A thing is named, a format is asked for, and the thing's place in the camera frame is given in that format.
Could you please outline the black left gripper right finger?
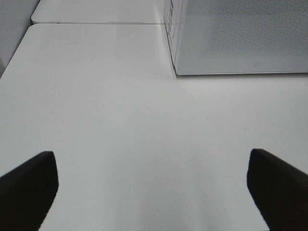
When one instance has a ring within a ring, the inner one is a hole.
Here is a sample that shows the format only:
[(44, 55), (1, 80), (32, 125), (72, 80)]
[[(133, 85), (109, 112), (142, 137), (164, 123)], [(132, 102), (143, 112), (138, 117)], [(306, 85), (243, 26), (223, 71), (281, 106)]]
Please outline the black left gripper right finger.
[(308, 176), (263, 149), (250, 153), (246, 184), (271, 231), (308, 229)]

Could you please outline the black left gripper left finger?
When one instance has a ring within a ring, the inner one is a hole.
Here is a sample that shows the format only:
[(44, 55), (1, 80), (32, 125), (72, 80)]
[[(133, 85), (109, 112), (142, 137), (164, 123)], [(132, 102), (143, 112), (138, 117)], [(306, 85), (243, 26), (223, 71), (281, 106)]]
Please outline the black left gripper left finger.
[(59, 188), (52, 151), (30, 158), (0, 178), (0, 229), (38, 231)]

